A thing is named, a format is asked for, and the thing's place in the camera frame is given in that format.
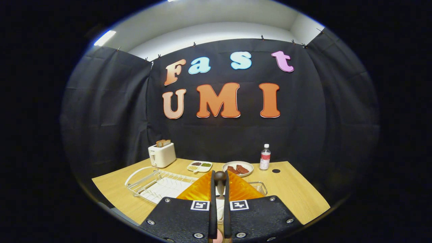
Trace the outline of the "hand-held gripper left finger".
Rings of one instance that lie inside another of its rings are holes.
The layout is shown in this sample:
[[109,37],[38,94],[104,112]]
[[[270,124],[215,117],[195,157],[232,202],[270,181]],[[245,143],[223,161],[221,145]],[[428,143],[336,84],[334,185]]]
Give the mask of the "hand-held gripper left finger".
[[163,197],[140,228],[174,243],[211,243],[217,239],[215,172],[200,177],[178,197]]

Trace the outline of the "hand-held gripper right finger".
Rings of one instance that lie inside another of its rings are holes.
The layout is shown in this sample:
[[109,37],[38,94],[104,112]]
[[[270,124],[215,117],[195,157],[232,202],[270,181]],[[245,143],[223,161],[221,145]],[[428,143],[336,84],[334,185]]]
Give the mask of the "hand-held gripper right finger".
[[302,228],[279,197],[262,195],[231,171],[225,177],[223,230],[231,243],[278,241]]

